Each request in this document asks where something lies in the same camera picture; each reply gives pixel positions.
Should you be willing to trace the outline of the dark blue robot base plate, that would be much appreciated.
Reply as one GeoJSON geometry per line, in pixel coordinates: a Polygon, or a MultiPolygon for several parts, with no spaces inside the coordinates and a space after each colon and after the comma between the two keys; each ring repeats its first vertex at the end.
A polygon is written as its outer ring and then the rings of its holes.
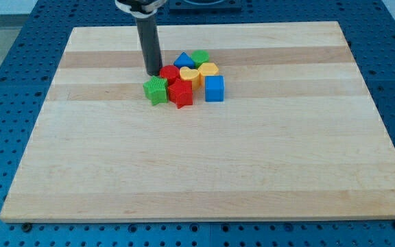
{"type": "Polygon", "coordinates": [[[181,12],[186,10],[241,10],[242,0],[169,0],[169,10],[171,12],[181,12]]]}

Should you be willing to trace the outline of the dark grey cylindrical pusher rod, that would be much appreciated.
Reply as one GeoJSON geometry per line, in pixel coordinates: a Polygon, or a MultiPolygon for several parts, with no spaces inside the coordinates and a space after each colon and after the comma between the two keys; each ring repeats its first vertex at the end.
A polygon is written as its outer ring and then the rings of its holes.
{"type": "Polygon", "coordinates": [[[159,75],[163,67],[162,55],[160,52],[156,15],[147,18],[136,18],[136,28],[139,34],[141,50],[148,75],[159,75]]]}

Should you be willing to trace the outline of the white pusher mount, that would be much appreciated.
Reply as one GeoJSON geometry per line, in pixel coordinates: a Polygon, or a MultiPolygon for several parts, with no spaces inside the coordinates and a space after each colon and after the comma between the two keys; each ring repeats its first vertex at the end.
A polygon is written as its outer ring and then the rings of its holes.
{"type": "Polygon", "coordinates": [[[115,5],[128,14],[153,14],[167,0],[115,0],[115,5]]]}

